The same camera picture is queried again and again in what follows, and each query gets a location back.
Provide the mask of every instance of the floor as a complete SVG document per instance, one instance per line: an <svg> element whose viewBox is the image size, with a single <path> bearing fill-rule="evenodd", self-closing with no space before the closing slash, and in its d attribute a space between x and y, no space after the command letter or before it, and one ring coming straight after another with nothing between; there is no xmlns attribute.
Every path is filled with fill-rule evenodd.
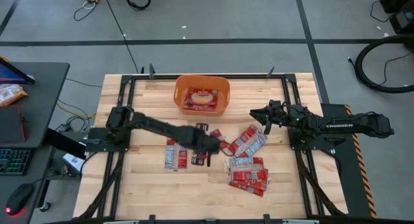
<svg viewBox="0 0 414 224"><path fill-rule="evenodd" d="M16 62L68 62L69 78L95 85L104 74L135 73L105 0L83 21L73 20L84 1L0 0L0 55ZM137 12L125 0L109 0L131 40L138 68L148 71L152 63L157 73L267 72L273 66L275 73L310 72L321 102L349 104L354 113L385 114L394 136L359 136L376 211L379 218L414 220L414 137L409 124L414 121L414 93L372 91L357 82L347 62L367 42L395 34L389 23L370 18L373 1L152 0L147 10ZM387 17L380 5L374 15ZM366 73L381 82L385 61L406 53L401 45L375 49L364 61ZM391 62L388 84L410 84L413 64L413 56ZM99 95L99 88L66 81L60 99L92 115ZM50 126L69 117L56 109ZM70 219L78 184L52 182L47 199L53 206L49 212L35 211L32 223Z"/></svg>

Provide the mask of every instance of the yellow cable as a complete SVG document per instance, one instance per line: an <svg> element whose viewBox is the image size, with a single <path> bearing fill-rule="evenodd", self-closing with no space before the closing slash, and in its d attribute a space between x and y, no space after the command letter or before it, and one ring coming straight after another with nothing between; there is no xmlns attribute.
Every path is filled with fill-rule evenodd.
<svg viewBox="0 0 414 224"><path fill-rule="evenodd" d="M96 114L93 114L93 115L92 115L92 116L90 116L90 117L88 117L88 116L78 115L78 114L76 114L76 113L73 113L72 111L66 110L65 108L61 107L58 103L56 103L56 105L58 105L58 108L60 108L60 109L62 109L62 110L64 110L64 111L66 111L67 113L70 113L70 114L75 115L75 116L80 117L80 118L90 119L90 118L93 118L93 117L95 117L95 116L96 116Z"/></svg>

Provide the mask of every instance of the orange and black striped tape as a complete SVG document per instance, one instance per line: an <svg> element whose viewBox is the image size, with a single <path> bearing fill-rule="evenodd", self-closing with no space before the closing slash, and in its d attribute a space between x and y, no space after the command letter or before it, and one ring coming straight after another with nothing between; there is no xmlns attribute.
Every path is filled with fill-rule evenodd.
<svg viewBox="0 0 414 224"><path fill-rule="evenodd" d="M348 115L351 115L351 108L348 105L345 105L345 108L347 109ZM359 163L359 166L360 166L360 169L361 169L362 182L364 182L365 192L366 192L367 198L368 198L368 206L369 206L369 209L371 210L371 217L376 218L376 210L375 210L375 206L374 206L374 201L373 201L373 196L372 196L372 193L371 193L371 189L369 188L367 171L365 169L364 160L362 158L361 147L360 147L360 144L358 142L358 137L355 134L353 134L352 138L354 139L356 156L358 157L358 163Z"/></svg>

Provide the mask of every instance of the floor tile line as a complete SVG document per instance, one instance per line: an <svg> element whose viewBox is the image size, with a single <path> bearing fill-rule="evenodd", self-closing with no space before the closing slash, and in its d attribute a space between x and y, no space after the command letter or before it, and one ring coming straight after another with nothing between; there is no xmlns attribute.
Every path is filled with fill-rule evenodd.
<svg viewBox="0 0 414 224"><path fill-rule="evenodd" d="M319 87L319 93L321 96L321 101L325 104L329 103L328 92L326 90L325 82L323 81L323 75L321 67L318 61L318 55L316 54L316 49L314 42L312 40L311 29L309 28L308 20L306 18L305 8L303 7L302 0L296 0L296 4L299 10L300 20L302 22L303 31L307 40L310 59L312 60L313 69L315 72L316 81Z"/></svg>
<svg viewBox="0 0 414 224"><path fill-rule="evenodd" d="M7 23L12 18L13 13L16 10L19 3L20 3L20 0L14 0L12 6L10 7L10 9L8 9L7 15L5 16L4 20L1 22L1 25L0 25L0 36L5 31Z"/></svg>
<svg viewBox="0 0 414 224"><path fill-rule="evenodd" d="M378 39L138 39L128 45L202 45L202 44L369 44ZM117 46L123 40L92 41L0 41L0 47L64 47L64 46Z"/></svg>

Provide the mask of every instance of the computer mouse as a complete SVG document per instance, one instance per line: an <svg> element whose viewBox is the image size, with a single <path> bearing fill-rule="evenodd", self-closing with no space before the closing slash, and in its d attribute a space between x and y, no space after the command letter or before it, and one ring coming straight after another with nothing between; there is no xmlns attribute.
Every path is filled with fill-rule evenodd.
<svg viewBox="0 0 414 224"><path fill-rule="evenodd" d="M27 200L32 195L34 186L32 184L22 184L8 198L6 213L8 215L18 214L26 205Z"/></svg>

